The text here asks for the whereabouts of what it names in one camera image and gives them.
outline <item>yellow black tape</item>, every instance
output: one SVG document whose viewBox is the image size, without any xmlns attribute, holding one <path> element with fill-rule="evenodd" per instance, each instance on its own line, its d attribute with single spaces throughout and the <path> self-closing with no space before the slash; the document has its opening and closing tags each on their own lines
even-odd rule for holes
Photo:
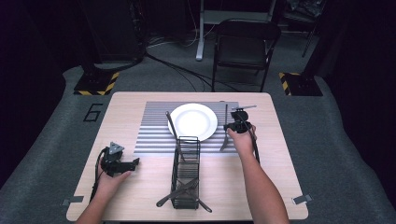
<svg viewBox="0 0 396 224">
<path fill-rule="evenodd" d="M 107 87 L 103 91 L 75 91 L 74 94 L 76 95 L 109 95 L 111 90 L 113 90 L 114 85 L 116 83 L 117 78 L 119 77 L 120 73 L 116 73 L 111 77 L 110 82 L 108 83 Z"/>
<path fill-rule="evenodd" d="M 286 80 L 286 75 L 299 76 L 299 73 L 279 73 L 280 81 L 282 82 L 283 91 L 286 95 L 291 95 L 289 84 Z"/>
</svg>

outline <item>human arm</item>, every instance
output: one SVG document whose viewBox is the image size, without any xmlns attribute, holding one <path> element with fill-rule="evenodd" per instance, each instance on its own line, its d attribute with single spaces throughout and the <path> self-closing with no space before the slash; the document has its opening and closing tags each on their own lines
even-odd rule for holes
<svg viewBox="0 0 396 224">
<path fill-rule="evenodd" d="M 252 126 L 253 135 L 255 130 L 256 127 Z M 242 163 L 247 202 L 254 223 L 289 223 L 279 191 L 253 155 L 250 133 L 236 133 L 231 129 L 227 132 Z"/>
<path fill-rule="evenodd" d="M 76 223 L 91 224 L 100 223 L 102 215 L 106 210 L 107 204 L 117 192 L 121 183 L 131 174 L 127 171 L 121 175 L 111 177 L 103 172 L 101 166 L 98 166 L 99 184 L 95 196 L 79 216 Z"/>
</svg>

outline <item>striped placemat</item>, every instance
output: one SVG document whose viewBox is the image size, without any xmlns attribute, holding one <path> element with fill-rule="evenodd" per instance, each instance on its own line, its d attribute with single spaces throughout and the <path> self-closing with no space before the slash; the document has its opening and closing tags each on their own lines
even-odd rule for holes
<svg viewBox="0 0 396 224">
<path fill-rule="evenodd" d="M 137 136 L 134 153 L 173 153 L 176 141 L 168 128 L 166 111 L 172 113 L 177 107 L 191 102 L 146 102 L 145 112 Z M 201 142 L 201 153 L 235 153 L 233 139 L 228 138 L 227 147 L 219 151 L 225 137 L 225 107 L 228 105 L 227 123 L 234 122 L 231 108 L 238 107 L 237 102 L 196 102 L 206 105 L 218 117 L 218 128 L 208 139 Z"/>
</svg>

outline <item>white plate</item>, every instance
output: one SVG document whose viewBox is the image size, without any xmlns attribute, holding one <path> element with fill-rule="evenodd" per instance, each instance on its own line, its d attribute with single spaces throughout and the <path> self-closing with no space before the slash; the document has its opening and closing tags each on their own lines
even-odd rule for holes
<svg viewBox="0 0 396 224">
<path fill-rule="evenodd" d="M 218 128 L 218 118 L 215 112 L 205 105 L 181 105 L 171 113 L 171 118 L 177 137 L 196 136 L 198 140 L 204 141 Z M 173 134 L 169 121 L 168 128 Z"/>
</svg>

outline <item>utensil holder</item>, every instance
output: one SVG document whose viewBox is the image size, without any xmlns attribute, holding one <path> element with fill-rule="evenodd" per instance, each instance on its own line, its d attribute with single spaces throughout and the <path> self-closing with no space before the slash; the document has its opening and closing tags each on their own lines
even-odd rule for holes
<svg viewBox="0 0 396 224">
<path fill-rule="evenodd" d="M 199 180 L 200 153 L 201 143 L 198 137 L 180 136 L 177 139 L 171 192 L 195 178 Z M 183 192 L 171 200 L 174 208 L 197 209 L 199 203 L 191 194 L 199 198 L 199 181 L 195 188 Z"/>
</svg>

